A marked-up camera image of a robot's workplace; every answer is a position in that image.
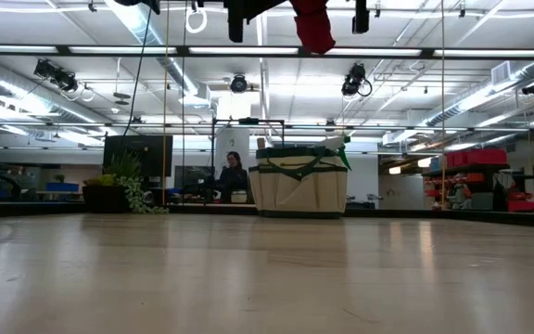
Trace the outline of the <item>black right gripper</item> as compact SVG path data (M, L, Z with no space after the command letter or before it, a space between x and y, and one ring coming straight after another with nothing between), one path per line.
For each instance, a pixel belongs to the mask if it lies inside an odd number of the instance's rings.
M370 10L367 6L367 0L355 1L355 15L352 18L352 33L363 34L370 28Z

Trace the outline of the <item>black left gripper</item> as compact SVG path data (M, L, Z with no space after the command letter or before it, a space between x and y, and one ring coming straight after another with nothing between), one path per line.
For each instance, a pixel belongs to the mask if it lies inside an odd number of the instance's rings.
M287 0L227 0L228 36L233 43L243 42L244 20L250 22L261 13Z

